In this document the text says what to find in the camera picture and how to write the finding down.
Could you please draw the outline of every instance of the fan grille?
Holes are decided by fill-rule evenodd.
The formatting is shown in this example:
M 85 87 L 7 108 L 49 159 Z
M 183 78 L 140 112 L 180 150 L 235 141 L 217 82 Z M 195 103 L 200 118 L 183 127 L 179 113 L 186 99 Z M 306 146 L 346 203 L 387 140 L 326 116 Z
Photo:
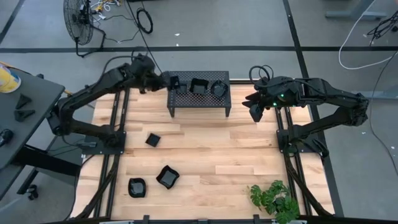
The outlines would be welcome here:
M 80 12 L 80 6 L 85 5 L 84 13 Z M 88 44 L 93 37 L 93 15 L 90 4 L 85 0 L 64 0 L 63 18 L 68 33 L 73 41 L 80 45 Z

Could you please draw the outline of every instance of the wooden platform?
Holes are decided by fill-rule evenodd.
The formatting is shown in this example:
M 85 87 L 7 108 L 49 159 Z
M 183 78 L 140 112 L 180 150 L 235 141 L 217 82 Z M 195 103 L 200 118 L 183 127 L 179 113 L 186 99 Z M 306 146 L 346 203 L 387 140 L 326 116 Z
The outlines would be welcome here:
M 141 220 L 144 215 L 150 215 L 150 219 L 240 219 L 252 218 L 253 214 L 270 218 L 251 203 L 247 186 L 257 184 L 265 189 L 274 180 L 287 185 L 287 176 L 277 148 L 274 111 L 265 111 L 261 122 L 254 123 L 241 104 L 253 91 L 252 85 L 231 87 L 229 118 L 222 108 L 177 108 L 172 119 L 165 90 L 146 95 L 132 90 L 126 151 L 119 164 L 112 219 Z M 106 95 L 97 101 L 94 124 L 109 124 L 113 100 L 114 95 Z M 295 124 L 310 122 L 306 108 L 292 108 L 292 117 Z M 149 133 L 162 137 L 157 148 L 145 143 Z M 333 213 L 320 158 L 315 154 L 302 154 L 301 158 L 308 188 Z M 81 170 L 72 216 L 79 214 L 96 192 L 102 161 L 103 156 L 95 156 Z M 180 173 L 170 190 L 155 179 L 165 165 Z M 129 196 L 127 183 L 133 177 L 146 181 L 145 198 Z M 299 203 L 304 214 L 301 196 Z

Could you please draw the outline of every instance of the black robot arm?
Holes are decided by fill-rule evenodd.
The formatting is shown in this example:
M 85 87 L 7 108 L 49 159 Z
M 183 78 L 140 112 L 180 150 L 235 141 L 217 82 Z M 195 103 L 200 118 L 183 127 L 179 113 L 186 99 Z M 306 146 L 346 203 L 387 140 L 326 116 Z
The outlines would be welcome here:
M 47 117 L 52 132 L 57 136 L 70 133 L 95 136 L 108 146 L 118 143 L 118 135 L 110 125 L 96 126 L 73 119 L 74 112 L 108 93 L 117 93 L 126 88 L 137 88 L 140 92 L 145 89 L 157 91 L 167 86 L 167 74 L 160 76 L 154 73 L 155 65 L 147 56 L 134 57 L 131 64 L 123 64 L 113 68 L 99 78 L 99 80 L 84 89 L 59 99 Z
M 254 89 L 257 92 L 247 96 L 248 101 L 243 102 L 243 105 L 250 108 L 250 115 L 255 122 L 260 121 L 264 109 L 272 107 L 304 107 L 323 103 L 339 106 L 330 116 L 303 126 L 289 127 L 289 134 L 285 135 L 289 143 L 341 124 L 359 126 L 368 119 L 366 110 L 369 101 L 362 94 L 338 90 L 321 78 L 262 78 L 254 84 Z

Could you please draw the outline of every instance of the black table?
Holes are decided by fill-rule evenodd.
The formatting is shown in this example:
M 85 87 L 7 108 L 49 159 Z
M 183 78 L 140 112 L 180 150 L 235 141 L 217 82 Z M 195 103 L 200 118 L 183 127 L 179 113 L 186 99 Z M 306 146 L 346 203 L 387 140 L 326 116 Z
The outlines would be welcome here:
M 171 117 L 174 117 L 175 108 L 225 108 L 225 116 L 231 111 L 231 86 L 229 84 L 229 72 L 169 72 L 170 76 L 178 76 L 181 85 L 187 86 L 186 93 L 178 93 L 176 90 L 169 91 L 167 95 L 167 108 Z M 192 78 L 208 80 L 208 88 L 204 95 L 193 94 L 189 91 Z M 218 99 L 210 93 L 212 84 L 221 80 L 228 85 L 227 94 Z
M 12 93 L 0 93 L 0 129 L 10 129 L 14 132 L 11 141 L 0 147 L 0 199 L 25 165 L 73 176 L 80 171 L 78 164 L 52 157 L 46 151 L 26 144 L 65 88 L 17 69 L 10 68 L 10 71 L 18 75 L 22 83 Z M 31 103 L 21 109 L 35 110 L 35 114 L 23 122 L 18 122 L 14 119 L 14 111 L 21 94 L 32 99 Z

